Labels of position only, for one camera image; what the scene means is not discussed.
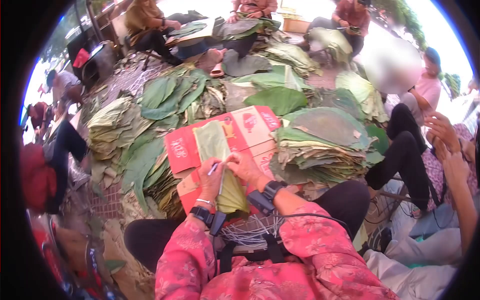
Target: white pants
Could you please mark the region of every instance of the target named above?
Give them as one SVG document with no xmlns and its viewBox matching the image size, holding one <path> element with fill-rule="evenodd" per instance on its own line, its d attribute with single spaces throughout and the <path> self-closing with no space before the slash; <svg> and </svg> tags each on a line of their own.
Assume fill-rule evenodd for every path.
<svg viewBox="0 0 480 300">
<path fill-rule="evenodd" d="M 368 250 L 368 268 L 401 299 L 436 299 L 452 279 L 461 258 L 459 228 L 440 230 L 417 242 L 410 237 L 392 240 L 385 254 Z M 408 268 L 410 264 L 437 264 Z"/>
<path fill-rule="evenodd" d="M 450 265 L 429 265 L 410 269 L 373 250 L 367 250 L 363 259 L 370 271 L 402 300 L 439 298 L 456 271 L 456 268 Z"/>
</svg>

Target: red shirt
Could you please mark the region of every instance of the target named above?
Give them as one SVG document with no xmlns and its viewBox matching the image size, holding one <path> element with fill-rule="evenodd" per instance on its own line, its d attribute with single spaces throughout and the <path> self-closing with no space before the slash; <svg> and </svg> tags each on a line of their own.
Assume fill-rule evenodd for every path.
<svg viewBox="0 0 480 300">
<path fill-rule="evenodd" d="M 313 202 L 295 211 L 301 213 L 329 215 Z M 368 269 L 337 222 L 291 217 L 280 227 L 280 236 L 301 261 L 290 256 L 274 264 L 234 256 L 231 272 L 217 270 L 213 277 L 220 263 L 215 263 L 211 241 L 196 223 L 183 222 L 158 260 L 155 299 L 399 299 Z"/>
<path fill-rule="evenodd" d="M 352 0 L 341 0 L 335 9 L 335 14 L 340 19 L 347 21 L 350 25 L 360 27 L 361 36 L 368 34 L 368 25 L 370 25 L 370 14 L 368 10 L 363 12 L 355 11 L 355 3 Z"/>
<path fill-rule="evenodd" d="M 20 150 L 20 176 L 27 208 L 45 212 L 45 202 L 57 191 L 57 176 L 45 162 L 41 145 L 29 143 Z"/>
<path fill-rule="evenodd" d="M 32 108 L 35 110 L 37 117 L 30 117 L 33 129 L 42 128 L 43 115 L 48 105 L 45 102 L 37 102 Z"/>
</svg>

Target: black wrist strap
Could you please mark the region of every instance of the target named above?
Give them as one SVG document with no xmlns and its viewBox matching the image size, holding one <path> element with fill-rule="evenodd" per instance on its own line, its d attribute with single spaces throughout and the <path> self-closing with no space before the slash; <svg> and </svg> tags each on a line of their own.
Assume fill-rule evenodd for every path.
<svg viewBox="0 0 480 300">
<path fill-rule="evenodd" d="M 210 226 L 212 225 L 214 215 L 211 214 L 210 211 L 205 207 L 195 206 L 194 208 L 192 208 L 190 213 L 193 214 L 195 218 L 203 221 L 208 228 L 210 228 Z"/>
<path fill-rule="evenodd" d="M 284 181 L 278 182 L 278 181 L 272 180 L 269 183 L 267 183 L 267 185 L 265 185 L 264 192 L 262 194 L 265 196 L 265 198 L 267 198 L 270 202 L 272 202 L 278 190 L 286 186 L 287 186 L 287 183 Z"/>
</svg>

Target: bracelet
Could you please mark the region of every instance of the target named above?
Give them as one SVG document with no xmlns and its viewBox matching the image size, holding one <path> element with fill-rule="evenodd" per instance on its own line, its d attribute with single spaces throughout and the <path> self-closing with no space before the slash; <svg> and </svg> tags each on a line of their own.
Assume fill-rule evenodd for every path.
<svg viewBox="0 0 480 300">
<path fill-rule="evenodd" d="M 197 201 L 199 202 L 204 202 L 204 203 L 207 203 L 207 204 L 210 204 L 211 206 L 213 206 L 213 203 L 209 200 L 204 200 L 204 199 L 197 199 Z"/>
</svg>

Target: cap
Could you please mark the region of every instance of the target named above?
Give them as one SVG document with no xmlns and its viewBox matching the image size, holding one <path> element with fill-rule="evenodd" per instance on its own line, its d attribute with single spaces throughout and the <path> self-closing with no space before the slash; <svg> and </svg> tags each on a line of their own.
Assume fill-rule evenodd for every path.
<svg viewBox="0 0 480 300">
<path fill-rule="evenodd" d="M 425 50 L 425 56 L 428 57 L 428 59 L 436 64 L 438 66 L 438 70 L 441 71 L 442 68 L 440 66 L 440 55 L 438 55 L 437 50 L 433 49 L 432 47 L 428 47 Z"/>
<path fill-rule="evenodd" d="M 365 6 L 370 6 L 370 4 L 372 3 L 372 0 L 357 0 L 357 2 Z"/>
</svg>

